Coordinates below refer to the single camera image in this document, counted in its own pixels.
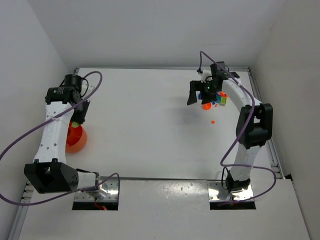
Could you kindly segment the green lego brick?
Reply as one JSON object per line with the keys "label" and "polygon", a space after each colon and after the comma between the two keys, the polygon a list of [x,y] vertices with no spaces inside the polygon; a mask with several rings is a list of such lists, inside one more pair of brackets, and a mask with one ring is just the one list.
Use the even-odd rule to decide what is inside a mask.
{"label": "green lego brick", "polygon": [[221,97],[220,98],[220,103],[219,103],[220,105],[226,105],[227,104],[227,98],[226,97]]}

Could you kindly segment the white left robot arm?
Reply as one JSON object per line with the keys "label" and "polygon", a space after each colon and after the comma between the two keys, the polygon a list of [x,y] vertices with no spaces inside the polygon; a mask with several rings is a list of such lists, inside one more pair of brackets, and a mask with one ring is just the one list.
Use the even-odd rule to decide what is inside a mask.
{"label": "white left robot arm", "polygon": [[39,194],[96,194],[100,190],[97,172],[76,169],[67,164],[67,147],[71,127],[80,127],[90,106],[95,88],[83,91],[85,77],[67,74],[58,87],[51,87],[45,96],[46,117],[39,148],[32,163],[24,166],[24,175]]}

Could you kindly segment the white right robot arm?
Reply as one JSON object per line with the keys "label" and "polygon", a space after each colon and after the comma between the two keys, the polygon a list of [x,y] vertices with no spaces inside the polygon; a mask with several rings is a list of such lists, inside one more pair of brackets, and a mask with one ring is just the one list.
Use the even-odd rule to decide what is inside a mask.
{"label": "white right robot arm", "polygon": [[239,111],[236,125],[236,139],[232,147],[238,150],[233,164],[221,163],[227,171],[223,187],[230,193],[248,188],[251,170],[260,149],[272,137],[273,107],[256,99],[242,84],[236,72],[225,69],[220,61],[210,65],[209,70],[199,68],[200,80],[189,83],[187,105],[201,100],[201,104],[211,104],[224,97],[229,97]]}

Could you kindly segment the orange small cup container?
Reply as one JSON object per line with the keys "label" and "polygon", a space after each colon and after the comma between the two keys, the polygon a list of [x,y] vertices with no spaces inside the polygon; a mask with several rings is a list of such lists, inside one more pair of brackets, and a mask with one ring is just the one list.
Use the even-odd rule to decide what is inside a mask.
{"label": "orange small cup container", "polygon": [[226,93],[224,93],[223,91],[220,92],[220,96],[223,97],[223,98],[227,98],[228,95]]}

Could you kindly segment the orange round lego piece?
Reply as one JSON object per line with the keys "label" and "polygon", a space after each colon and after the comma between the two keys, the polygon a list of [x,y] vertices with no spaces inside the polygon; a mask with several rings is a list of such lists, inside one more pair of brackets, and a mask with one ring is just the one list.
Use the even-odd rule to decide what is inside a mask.
{"label": "orange round lego piece", "polygon": [[205,103],[202,105],[203,109],[208,111],[212,108],[212,104],[209,102],[209,103]]}

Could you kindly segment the orange divided round container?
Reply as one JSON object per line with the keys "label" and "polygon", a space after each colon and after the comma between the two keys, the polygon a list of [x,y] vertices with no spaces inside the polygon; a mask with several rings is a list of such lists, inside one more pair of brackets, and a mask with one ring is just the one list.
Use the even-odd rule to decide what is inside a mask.
{"label": "orange divided round container", "polygon": [[81,151],[87,144],[88,136],[85,129],[78,123],[69,123],[65,151],[74,154]]}

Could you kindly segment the aluminium frame rail right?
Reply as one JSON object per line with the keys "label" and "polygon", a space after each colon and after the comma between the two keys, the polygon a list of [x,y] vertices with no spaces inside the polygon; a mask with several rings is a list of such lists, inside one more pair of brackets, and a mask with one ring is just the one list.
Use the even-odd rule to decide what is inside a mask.
{"label": "aluminium frame rail right", "polygon": [[258,114],[260,117],[258,124],[262,127],[263,132],[267,132],[264,134],[264,137],[269,137],[269,139],[265,141],[265,151],[267,152],[270,168],[275,172],[275,175],[278,179],[285,179],[283,168],[272,139],[274,113],[273,107],[270,103],[263,102],[258,84],[250,68],[248,69],[248,77],[254,97],[261,102],[261,106],[258,107],[259,110],[261,110],[261,113]]}

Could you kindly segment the aluminium frame rail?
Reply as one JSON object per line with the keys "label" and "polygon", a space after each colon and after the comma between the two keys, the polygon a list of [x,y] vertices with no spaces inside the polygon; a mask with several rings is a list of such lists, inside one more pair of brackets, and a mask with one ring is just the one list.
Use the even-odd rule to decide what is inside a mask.
{"label": "aluminium frame rail", "polygon": [[77,189],[78,172],[67,165],[66,140],[72,115],[83,103],[82,84],[81,76],[67,74],[62,84],[47,91],[46,117],[40,124],[43,132],[38,151],[33,162],[24,167],[27,182],[20,201],[10,201],[18,207],[8,237],[10,240],[19,238],[34,191],[40,194],[70,194]]}
{"label": "aluminium frame rail", "polygon": [[270,168],[275,172],[275,175],[278,179],[285,179],[283,168],[272,139],[274,113],[273,107],[270,103],[263,102],[258,84],[250,68],[248,69],[248,77],[254,97],[261,102],[261,106],[258,107],[259,110],[261,110],[261,113],[258,114],[260,117],[258,124],[262,127],[263,132],[267,132],[264,134],[264,137],[269,137],[269,139],[265,141],[265,151],[267,152]]}

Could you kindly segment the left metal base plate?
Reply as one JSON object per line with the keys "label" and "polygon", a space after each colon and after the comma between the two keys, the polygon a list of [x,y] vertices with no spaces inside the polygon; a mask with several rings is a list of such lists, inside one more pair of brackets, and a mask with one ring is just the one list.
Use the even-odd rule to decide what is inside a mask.
{"label": "left metal base plate", "polygon": [[96,203],[99,204],[116,204],[119,200],[119,180],[116,177],[111,177],[103,184],[101,184],[97,190],[90,192],[78,191],[74,195],[74,203]]}

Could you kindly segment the metal base plate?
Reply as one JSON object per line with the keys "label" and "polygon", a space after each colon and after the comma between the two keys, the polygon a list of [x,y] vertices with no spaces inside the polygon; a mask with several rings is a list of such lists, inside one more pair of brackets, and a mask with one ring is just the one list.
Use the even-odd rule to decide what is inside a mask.
{"label": "metal base plate", "polygon": [[253,190],[251,185],[247,189],[240,191],[228,192],[225,184],[222,184],[218,180],[207,181],[208,197],[210,203],[222,203],[228,201],[243,201],[249,198],[253,198]]}
{"label": "metal base plate", "polygon": [[74,195],[74,203],[96,203],[99,204],[116,204],[119,200],[119,180],[116,177],[111,177],[103,184],[101,184],[97,190],[90,192],[78,191]]}

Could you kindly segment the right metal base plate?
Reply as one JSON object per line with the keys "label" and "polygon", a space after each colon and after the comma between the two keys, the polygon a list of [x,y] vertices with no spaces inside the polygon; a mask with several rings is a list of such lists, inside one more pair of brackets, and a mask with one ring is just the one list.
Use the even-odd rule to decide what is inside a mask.
{"label": "right metal base plate", "polygon": [[249,198],[253,198],[253,190],[251,185],[247,189],[240,191],[228,192],[225,184],[222,184],[218,180],[207,181],[208,197],[210,203],[222,203],[228,201],[243,201]]}

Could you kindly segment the aluminium frame rail left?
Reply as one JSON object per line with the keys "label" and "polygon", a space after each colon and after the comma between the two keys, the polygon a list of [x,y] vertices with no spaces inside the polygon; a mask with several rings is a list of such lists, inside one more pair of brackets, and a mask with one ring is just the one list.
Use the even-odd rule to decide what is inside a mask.
{"label": "aluminium frame rail left", "polygon": [[40,124],[43,132],[38,151],[33,162],[24,167],[27,182],[20,201],[10,201],[18,207],[8,237],[10,240],[19,238],[34,191],[40,194],[70,194],[77,189],[78,172],[67,165],[66,140],[72,115],[83,103],[82,84],[81,76],[67,74],[62,84],[47,91],[46,117]]}

